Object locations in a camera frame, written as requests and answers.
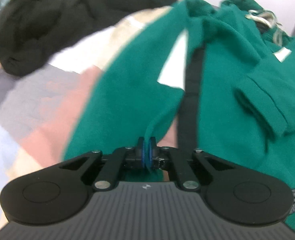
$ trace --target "white label tag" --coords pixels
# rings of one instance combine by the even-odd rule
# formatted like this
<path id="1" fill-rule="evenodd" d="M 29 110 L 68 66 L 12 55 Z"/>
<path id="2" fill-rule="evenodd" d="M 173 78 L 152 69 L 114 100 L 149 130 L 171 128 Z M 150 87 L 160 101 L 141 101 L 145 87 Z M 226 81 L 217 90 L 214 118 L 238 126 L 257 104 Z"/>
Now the white label tag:
<path id="1" fill-rule="evenodd" d="M 280 49 L 279 51 L 273 54 L 280 62 L 283 62 L 291 54 L 291 52 L 292 52 L 291 50 L 283 47 L 282 49 Z"/>
<path id="2" fill-rule="evenodd" d="M 160 72 L 158 82 L 173 88 L 185 90 L 185 69 L 188 47 L 188 31 L 177 37 Z"/>
<path id="3" fill-rule="evenodd" d="M 137 21 L 132 15 L 129 15 L 126 17 L 126 19 L 129 21 L 129 23 L 138 28 L 138 29 L 143 29 L 145 27 L 145 24 L 144 23 L 141 23 L 139 21 Z"/>

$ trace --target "pink fabric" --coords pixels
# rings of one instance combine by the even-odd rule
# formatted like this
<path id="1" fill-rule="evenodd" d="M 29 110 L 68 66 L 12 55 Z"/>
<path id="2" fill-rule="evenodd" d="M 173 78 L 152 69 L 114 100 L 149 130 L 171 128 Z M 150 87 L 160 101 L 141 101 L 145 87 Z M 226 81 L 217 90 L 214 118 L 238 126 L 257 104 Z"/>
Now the pink fabric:
<path id="1" fill-rule="evenodd" d="M 94 66 L 80 75 L 76 89 L 64 97 L 55 117 L 23 138 L 20 145 L 43 167 L 62 160 L 63 151 L 102 70 Z"/>

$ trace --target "green sleeve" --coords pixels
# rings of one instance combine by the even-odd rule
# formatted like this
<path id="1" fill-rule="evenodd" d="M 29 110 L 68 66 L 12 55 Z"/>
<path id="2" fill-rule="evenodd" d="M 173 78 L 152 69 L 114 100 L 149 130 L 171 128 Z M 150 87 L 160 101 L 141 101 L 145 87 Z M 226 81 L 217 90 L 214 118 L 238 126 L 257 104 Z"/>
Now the green sleeve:
<path id="1" fill-rule="evenodd" d="M 225 0 L 221 3 L 222 5 L 229 6 L 235 4 L 241 11 L 248 10 L 262 10 L 263 8 L 254 0 Z"/>
<path id="2" fill-rule="evenodd" d="M 237 85 L 235 96 L 270 138 L 295 131 L 295 51 L 280 62 L 262 59 Z"/>

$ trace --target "ribbed gray surface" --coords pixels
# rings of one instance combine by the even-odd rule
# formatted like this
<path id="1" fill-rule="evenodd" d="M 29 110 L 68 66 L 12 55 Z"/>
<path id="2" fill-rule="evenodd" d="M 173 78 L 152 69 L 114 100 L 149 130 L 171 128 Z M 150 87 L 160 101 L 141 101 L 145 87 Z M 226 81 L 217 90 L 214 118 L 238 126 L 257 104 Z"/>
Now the ribbed gray surface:
<path id="1" fill-rule="evenodd" d="M 295 240 L 283 223 L 263 228 L 234 225 L 213 214 L 196 193 L 173 182 L 120 182 L 94 194 L 71 219 L 46 227 L 10 222 L 0 240 Z"/>

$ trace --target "black strap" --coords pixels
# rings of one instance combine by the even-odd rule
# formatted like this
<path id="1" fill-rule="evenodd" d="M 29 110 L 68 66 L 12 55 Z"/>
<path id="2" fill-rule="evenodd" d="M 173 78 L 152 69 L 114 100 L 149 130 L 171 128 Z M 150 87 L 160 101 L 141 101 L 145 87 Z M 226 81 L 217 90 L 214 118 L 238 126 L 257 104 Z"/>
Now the black strap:
<path id="1" fill-rule="evenodd" d="M 178 148 L 191 152 L 198 146 L 198 113 L 205 47 L 194 51 L 185 73 L 185 94 L 178 111 Z"/>
<path id="2" fill-rule="evenodd" d="M 263 24 L 263 23 L 255 22 L 255 24 L 256 24 L 256 27 L 259 29 L 261 34 L 266 33 L 268 30 L 270 30 L 270 28 L 267 25 Z"/>

